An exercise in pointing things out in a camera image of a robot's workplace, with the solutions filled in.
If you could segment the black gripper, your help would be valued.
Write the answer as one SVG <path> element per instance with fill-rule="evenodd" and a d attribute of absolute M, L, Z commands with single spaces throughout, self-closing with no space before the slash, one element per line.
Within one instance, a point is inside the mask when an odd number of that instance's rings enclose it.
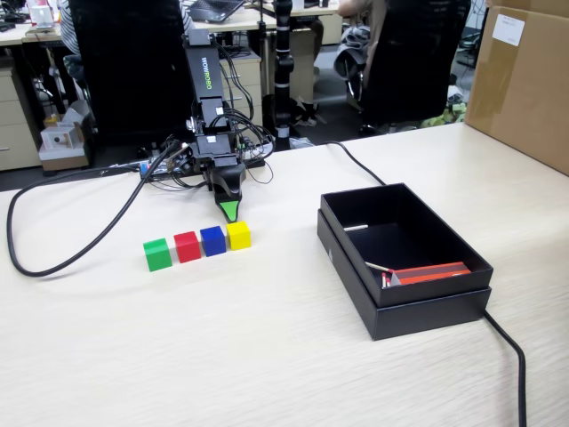
<path fill-rule="evenodd" d="M 237 222 L 246 170 L 239 163 L 229 136 L 226 133 L 197 136 L 191 143 L 191 167 L 195 173 L 205 173 L 212 184 L 216 206 L 227 223 Z"/>

